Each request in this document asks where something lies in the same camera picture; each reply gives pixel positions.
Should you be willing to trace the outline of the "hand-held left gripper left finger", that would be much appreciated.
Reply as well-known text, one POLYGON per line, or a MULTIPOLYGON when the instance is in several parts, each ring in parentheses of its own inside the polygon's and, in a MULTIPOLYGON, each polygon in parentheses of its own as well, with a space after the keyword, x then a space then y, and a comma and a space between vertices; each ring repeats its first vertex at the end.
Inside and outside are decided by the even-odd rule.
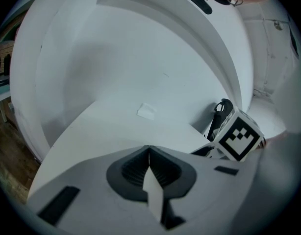
POLYGON ((36 190, 28 207, 66 235, 162 235, 143 190, 148 148, 84 160, 36 190))

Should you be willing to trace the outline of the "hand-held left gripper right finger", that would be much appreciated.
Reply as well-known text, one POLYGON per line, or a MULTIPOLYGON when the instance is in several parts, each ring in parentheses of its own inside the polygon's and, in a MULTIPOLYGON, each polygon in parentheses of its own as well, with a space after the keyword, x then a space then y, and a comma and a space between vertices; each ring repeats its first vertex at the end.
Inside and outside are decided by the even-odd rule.
POLYGON ((174 235, 254 235, 286 232, 301 189, 301 133, 271 139, 243 163, 168 150, 191 165, 197 179, 186 196, 170 201, 180 225, 174 235))

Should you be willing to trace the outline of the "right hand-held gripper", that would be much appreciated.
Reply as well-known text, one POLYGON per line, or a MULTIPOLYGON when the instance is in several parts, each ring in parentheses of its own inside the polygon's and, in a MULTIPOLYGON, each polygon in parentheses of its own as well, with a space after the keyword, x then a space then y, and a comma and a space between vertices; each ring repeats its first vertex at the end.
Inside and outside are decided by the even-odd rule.
POLYGON ((214 108, 207 140, 208 144, 192 154, 243 162, 251 151, 262 148, 266 143, 257 123, 224 98, 214 108))

